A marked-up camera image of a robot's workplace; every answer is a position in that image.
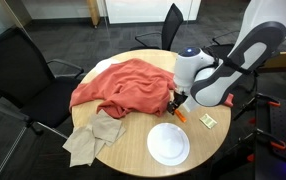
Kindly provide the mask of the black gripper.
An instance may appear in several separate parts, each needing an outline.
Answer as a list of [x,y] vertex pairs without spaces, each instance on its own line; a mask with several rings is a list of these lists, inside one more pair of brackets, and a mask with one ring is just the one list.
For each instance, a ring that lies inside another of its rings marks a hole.
[[174,93],[174,99],[173,99],[173,103],[169,102],[167,105],[167,111],[170,114],[174,114],[174,111],[176,110],[176,108],[178,108],[182,103],[184,103],[187,99],[187,96],[182,93],[179,94],[177,92]]

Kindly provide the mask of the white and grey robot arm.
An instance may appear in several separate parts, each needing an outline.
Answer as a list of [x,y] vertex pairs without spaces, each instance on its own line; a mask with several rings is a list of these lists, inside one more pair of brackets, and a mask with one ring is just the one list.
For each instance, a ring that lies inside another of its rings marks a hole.
[[251,0],[238,38],[224,58],[200,47],[187,47],[177,55],[174,99],[167,111],[173,113],[188,99],[205,107],[224,103],[239,81],[269,59],[285,40],[286,0]]

